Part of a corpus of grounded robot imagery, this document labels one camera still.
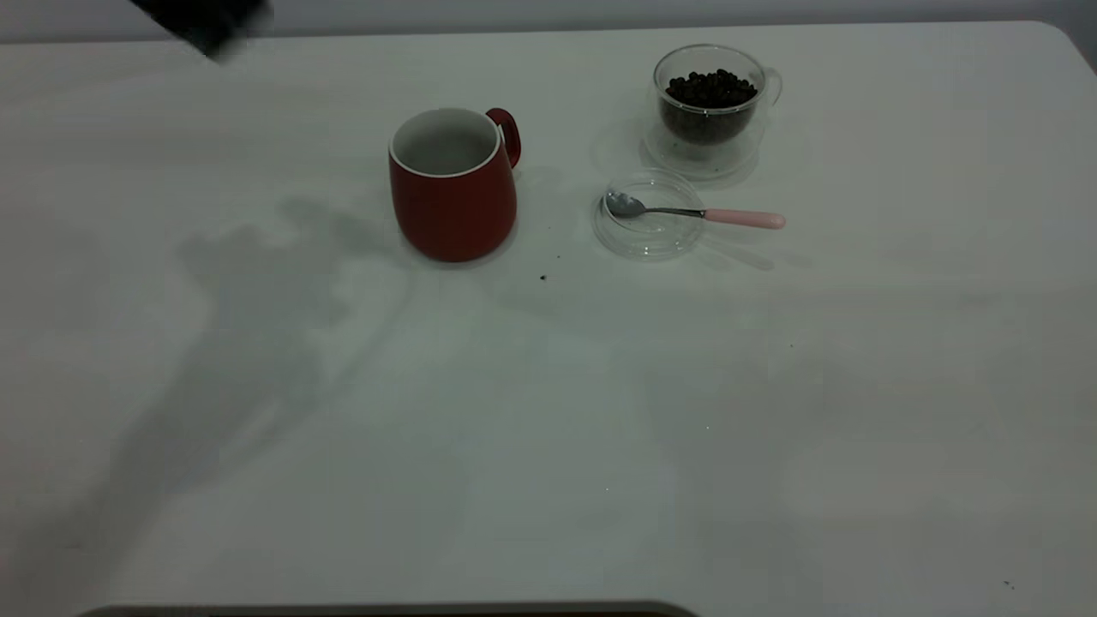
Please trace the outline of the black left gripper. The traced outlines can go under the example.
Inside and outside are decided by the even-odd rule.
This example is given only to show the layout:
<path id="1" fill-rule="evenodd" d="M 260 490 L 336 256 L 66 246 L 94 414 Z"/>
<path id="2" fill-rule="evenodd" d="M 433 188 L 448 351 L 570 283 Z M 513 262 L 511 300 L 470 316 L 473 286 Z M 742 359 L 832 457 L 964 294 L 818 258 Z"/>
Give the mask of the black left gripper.
<path id="1" fill-rule="evenodd" d="M 270 1 L 132 1 L 165 31 L 211 60 L 220 60 L 246 40 Z"/>

